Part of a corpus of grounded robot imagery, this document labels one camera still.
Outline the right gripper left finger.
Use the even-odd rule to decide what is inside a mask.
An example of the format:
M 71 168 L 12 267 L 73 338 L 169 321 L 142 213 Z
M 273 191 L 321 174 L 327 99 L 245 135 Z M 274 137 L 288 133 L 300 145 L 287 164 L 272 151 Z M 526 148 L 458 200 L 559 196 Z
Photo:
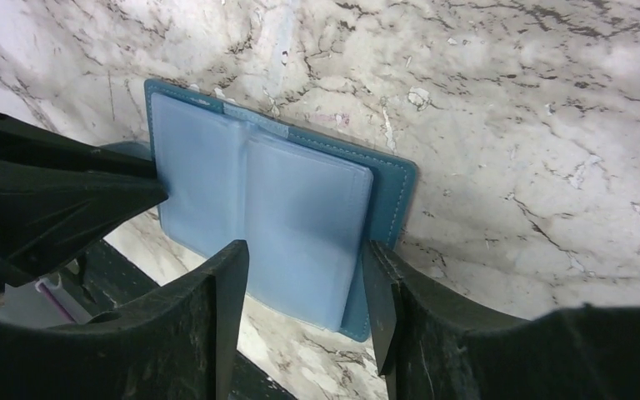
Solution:
M 0 321 L 0 399 L 225 399 L 249 253 L 199 267 L 85 324 Z

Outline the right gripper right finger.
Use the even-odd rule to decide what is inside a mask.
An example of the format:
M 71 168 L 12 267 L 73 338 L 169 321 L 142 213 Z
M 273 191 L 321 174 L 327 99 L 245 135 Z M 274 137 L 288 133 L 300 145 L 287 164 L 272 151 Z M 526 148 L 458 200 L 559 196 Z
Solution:
M 363 244 L 362 267 L 391 399 L 640 399 L 640 307 L 527 320 L 454 292 L 380 242 Z

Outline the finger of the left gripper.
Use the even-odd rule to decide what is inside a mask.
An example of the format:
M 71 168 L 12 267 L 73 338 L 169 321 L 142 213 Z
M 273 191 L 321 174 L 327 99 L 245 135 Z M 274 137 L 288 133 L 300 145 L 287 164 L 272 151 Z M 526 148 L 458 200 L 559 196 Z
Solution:
M 155 178 L 153 162 L 94 147 L 0 113 L 0 160 L 38 168 Z
M 0 159 L 0 282 L 65 266 L 167 197 L 152 162 L 108 150 Z

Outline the blue card holder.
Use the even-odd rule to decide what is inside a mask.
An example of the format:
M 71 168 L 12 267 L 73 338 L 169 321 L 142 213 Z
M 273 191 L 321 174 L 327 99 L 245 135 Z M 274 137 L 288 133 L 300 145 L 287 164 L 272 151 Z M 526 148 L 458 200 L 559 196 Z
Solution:
M 205 258 L 245 240 L 252 298 L 367 340 L 360 248 L 397 243 L 418 166 L 161 80 L 144 94 L 149 139 L 110 149 L 155 164 L 163 232 Z

